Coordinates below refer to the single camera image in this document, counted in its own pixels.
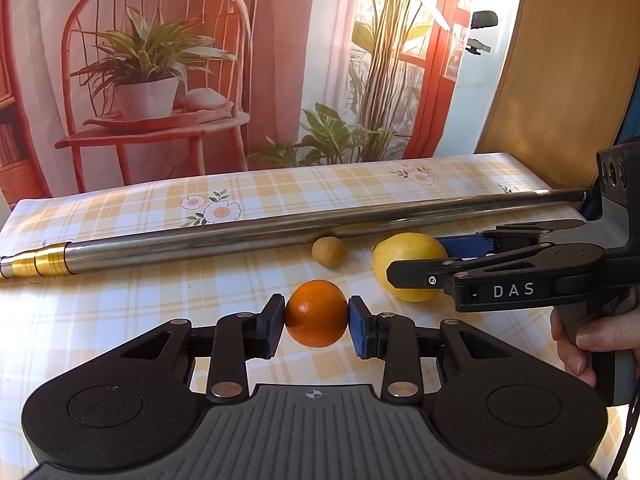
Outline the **person's right hand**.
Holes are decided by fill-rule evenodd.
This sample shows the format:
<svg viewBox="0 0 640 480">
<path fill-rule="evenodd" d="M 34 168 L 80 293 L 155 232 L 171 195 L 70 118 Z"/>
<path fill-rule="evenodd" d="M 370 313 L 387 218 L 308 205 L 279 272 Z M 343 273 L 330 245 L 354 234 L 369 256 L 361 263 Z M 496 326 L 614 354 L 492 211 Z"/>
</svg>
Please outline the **person's right hand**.
<svg viewBox="0 0 640 480">
<path fill-rule="evenodd" d="M 640 311 L 635 307 L 622 315 L 583 325 L 571 344 L 565 333 L 565 325 L 559 312 L 550 315 L 551 336 L 565 371 L 590 387 L 597 385 L 597 373 L 587 364 L 588 354 L 632 350 L 634 352 L 634 376 L 639 377 Z"/>
</svg>

